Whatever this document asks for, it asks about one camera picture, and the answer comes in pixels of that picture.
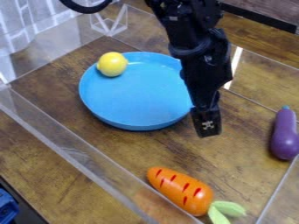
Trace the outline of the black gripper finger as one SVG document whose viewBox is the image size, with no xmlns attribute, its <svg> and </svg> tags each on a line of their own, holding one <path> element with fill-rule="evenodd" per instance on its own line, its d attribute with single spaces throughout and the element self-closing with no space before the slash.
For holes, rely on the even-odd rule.
<svg viewBox="0 0 299 224">
<path fill-rule="evenodd" d="M 191 108 L 191 119 L 199 137 L 212 137 L 220 134 L 222 120 L 218 106 L 207 111 Z"/>
</svg>

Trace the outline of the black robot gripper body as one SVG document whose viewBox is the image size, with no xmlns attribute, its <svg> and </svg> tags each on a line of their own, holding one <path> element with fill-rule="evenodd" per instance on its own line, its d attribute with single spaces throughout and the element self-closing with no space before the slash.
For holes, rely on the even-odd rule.
<svg viewBox="0 0 299 224">
<path fill-rule="evenodd" d="M 168 49 L 182 62 L 182 79 L 192 105 L 199 111 L 210 111 L 218 105 L 220 87 L 232 80 L 226 32 L 210 29 L 194 47 L 170 44 Z"/>
</svg>

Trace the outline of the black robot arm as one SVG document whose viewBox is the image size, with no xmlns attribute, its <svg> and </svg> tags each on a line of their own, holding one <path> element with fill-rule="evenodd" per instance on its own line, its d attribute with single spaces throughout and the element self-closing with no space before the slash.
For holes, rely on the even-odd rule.
<svg viewBox="0 0 299 224">
<path fill-rule="evenodd" d="M 231 44 L 216 26 L 223 17 L 220 1 L 144 1 L 166 29 L 170 53 L 182 62 L 198 136 L 216 136 L 222 132 L 219 89 L 232 80 Z"/>
</svg>

